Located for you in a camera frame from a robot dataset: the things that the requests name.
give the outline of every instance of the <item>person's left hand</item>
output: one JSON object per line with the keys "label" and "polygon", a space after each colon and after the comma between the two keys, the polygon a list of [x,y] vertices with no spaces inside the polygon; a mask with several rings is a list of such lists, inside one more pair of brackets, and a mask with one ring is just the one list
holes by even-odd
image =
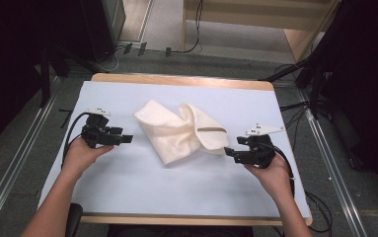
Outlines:
{"label": "person's left hand", "polygon": [[82,137],[79,137],[69,146],[61,172],[78,180],[97,158],[111,150],[113,146],[91,148]]}

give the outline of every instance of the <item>black stand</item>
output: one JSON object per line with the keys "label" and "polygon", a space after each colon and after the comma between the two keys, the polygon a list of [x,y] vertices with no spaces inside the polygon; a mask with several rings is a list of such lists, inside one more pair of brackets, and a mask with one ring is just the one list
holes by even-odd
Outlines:
{"label": "black stand", "polygon": [[46,41],[44,43],[43,50],[40,58],[40,74],[41,74],[41,103],[40,107],[43,107],[50,98],[50,78],[49,78],[49,62],[56,72],[56,75],[67,77],[70,69],[66,64],[64,58],[71,58],[78,64],[84,66],[93,73],[101,72],[99,68],[91,65],[86,60],[82,59],[78,55],[63,48],[54,43]]}
{"label": "black stand", "polygon": [[340,3],[339,10],[333,22],[311,55],[295,65],[265,78],[268,82],[274,82],[298,69],[302,69],[296,79],[296,86],[298,88],[305,88],[313,78],[310,110],[315,119],[318,119],[317,107],[321,84],[323,83],[325,73],[329,71],[330,59],[332,59],[332,55],[334,54],[335,37],[340,32],[341,23],[348,16],[350,10],[351,5],[348,1],[343,0]]}

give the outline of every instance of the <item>forearm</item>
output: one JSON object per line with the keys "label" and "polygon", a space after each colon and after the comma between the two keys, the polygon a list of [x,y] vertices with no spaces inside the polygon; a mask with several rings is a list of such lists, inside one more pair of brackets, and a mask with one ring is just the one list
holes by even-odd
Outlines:
{"label": "forearm", "polygon": [[275,199],[286,237],[312,236],[292,196]]}
{"label": "forearm", "polygon": [[75,178],[59,174],[46,199],[22,236],[65,236]]}

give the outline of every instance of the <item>folded towel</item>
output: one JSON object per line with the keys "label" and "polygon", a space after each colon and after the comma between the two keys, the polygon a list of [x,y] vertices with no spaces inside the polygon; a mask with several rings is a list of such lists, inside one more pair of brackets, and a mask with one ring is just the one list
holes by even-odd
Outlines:
{"label": "folded towel", "polygon": [[229,142],[219,122],[190,104],[181,104],[180,114],[179,117],[152,100],[135,114],[164,164],[198,149],[225,153],[223,147]]}

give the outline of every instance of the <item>hand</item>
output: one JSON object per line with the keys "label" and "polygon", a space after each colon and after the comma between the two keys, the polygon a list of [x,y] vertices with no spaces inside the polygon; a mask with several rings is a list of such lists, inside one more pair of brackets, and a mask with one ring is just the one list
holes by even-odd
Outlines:
{"label": "hand", "polygon": [[276,153],[265,169],[254,165],[244,165],[262,183],[268,194],[274,199],[291,196],[289,172],[286,162]]}
{"label": "hand", "polygon": [[113,146],[91,148],[82,137],[79,137],[69,146],[61,172],[78,180],[97,158],[111,150]]}

